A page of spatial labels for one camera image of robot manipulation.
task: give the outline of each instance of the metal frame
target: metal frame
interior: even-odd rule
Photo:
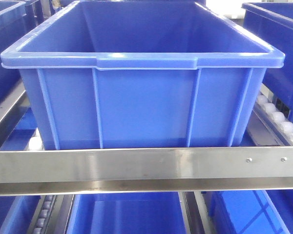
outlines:
[[[0,103],[0,146],[29,107],[24,85],[19,81]]]
[[[0,195],[293,188],[293,147],[0,152]]]

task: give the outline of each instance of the metal bar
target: metal bar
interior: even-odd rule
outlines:
[[[181,208],[182,218],[184,220],[186,234],[194,234],[193,232],[190,231],[190,219],[188,218],[188,207],[187,207],[187,202],[185,198],[185,192],[179,192],[178,196],[179,196],[180,208]]]
[[[57,215],[55,229],[52,234],[64,234],[66,233],[69,217],[71,214],[72,206],[74,202],[74,195],[64,195],[61,208]]]
[[[293,177],[228,179],[104,180],[0,184],[0,195],[93,194],[154,191],[293,189]]]
[[[280,188],[290,146],[0,152],[0,195]]]
[[[200,191],[194,192],[197,208],[199,209],[200,218],[204,227],[205,234],[216,234],[215,226],[213,225],[212,219],[209,216],[205,200]]]
[[[252,177],[293,177],[293,147],[0,152],[0,183]]]
[[[205,234],[194,192],[183,192],[187,221],[191,234]]]
[[[23,83],[16,84],[10,94],[0,103],[0,147],[13,131],[15,125],[29,107]]]

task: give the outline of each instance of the blue plastic crate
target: blue plastic crate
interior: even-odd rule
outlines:
[[[293,112],[293,3],[245,3],[244,27],[286,54],[282,69],[268,69],[264,84]]]
[[[1,57],[46,149],[239,145],[284,59],[197,2],[150,0],[74,2]]]
[[[266,191],[204,194],[218,234],[289,234]]]
[[[77,195],[67,234],[185,234],[177,193]]]
[[[23,2],[0,1],[0,53],[27,32],[25,16]],[[19,79],[18,70],[2,68],[0,59],[0,101]]]
[[[0,234],[26,234],[39,196],[0,197]]]
[[[74,0],[60,0],[60,3],[61,3],[61,6],[68,6],[73,1]],[[198,2],[199,4],[202,4],[202,5],[206,4],[206,0],[197,0],[196,2]]]

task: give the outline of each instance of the blue crate below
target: blue crate below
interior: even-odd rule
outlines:
[[[218,234],[289,234],[266,191],[207,192],[209,215]]]
[[[178,193],[76,195],[67,234],[185,234]]]

